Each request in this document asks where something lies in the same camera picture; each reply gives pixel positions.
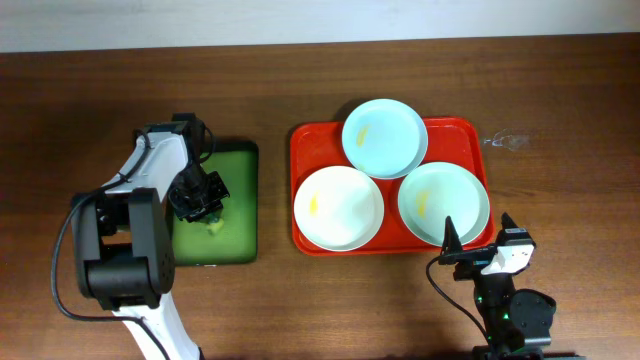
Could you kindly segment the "white plate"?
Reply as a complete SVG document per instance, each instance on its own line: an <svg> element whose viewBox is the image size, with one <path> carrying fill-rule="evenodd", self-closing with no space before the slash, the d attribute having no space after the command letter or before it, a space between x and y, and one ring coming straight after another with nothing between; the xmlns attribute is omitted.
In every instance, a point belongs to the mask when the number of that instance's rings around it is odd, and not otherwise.
<svg viewBox="0 0 640 360"><path fill-rule="evenodd" d="M348 166L321 168L302 181L293 200L294 223L313 245L349 252L380 230L385 204L378 185Z"/></svg>

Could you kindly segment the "light blue plate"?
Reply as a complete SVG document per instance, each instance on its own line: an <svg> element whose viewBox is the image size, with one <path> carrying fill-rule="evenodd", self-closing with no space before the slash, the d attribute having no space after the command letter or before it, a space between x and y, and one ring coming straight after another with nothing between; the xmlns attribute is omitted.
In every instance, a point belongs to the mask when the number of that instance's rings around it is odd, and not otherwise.
<svg viewBox="0 0 640 360"><path fill-rule="evenodd" d="M421 163L429 139L424 120L413 108L393 99L375 99L348 115L341 143L358 170L377 179L396 179Z"/></svg>

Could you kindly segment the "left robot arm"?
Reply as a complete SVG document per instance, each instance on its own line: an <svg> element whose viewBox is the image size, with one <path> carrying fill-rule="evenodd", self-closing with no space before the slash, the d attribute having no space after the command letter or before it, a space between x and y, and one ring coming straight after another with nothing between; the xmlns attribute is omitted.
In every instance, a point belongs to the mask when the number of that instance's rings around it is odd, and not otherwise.
<svg viewBox="0 0 640 360"><path fill-rule="evenodd" d="M134 150L96 190L77 194L62 229L70 231L81 294L121 322L147 359L200 359L171 289L176 260L170 210L180 221L217 215L229 192L202 165L213 154L212 132L193 113L178 113L133 135Z"/></svg>

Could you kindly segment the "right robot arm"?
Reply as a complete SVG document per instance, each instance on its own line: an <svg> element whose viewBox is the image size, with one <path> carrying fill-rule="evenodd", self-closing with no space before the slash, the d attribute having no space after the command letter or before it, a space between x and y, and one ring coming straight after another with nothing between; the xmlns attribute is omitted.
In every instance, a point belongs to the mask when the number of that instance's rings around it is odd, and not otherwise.
<svg viewBox="0 0 640 360"><path fill-rule="evenodd" d="M516 289L513 277L529 267L536 243L511 217L501 216L496 240L465 250L450 217L445 219L440 265L453 265L453 279L474 283L474 303L487 344L472 349L474 359L542 359L551 343L556 301L531 289Z"/></svg>

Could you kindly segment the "green and yellow sponge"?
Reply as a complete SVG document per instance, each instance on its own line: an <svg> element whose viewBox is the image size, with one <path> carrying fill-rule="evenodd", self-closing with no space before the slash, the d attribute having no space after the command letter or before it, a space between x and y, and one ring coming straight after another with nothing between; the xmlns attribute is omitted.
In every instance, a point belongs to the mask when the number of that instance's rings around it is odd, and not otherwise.
<svg viewBox="0 0 640 360"><path fill-rule="evenodd" d="M214 236L223 228L224 219L221 215L209 214L206 217L205 225L207 232Z"/></svg>

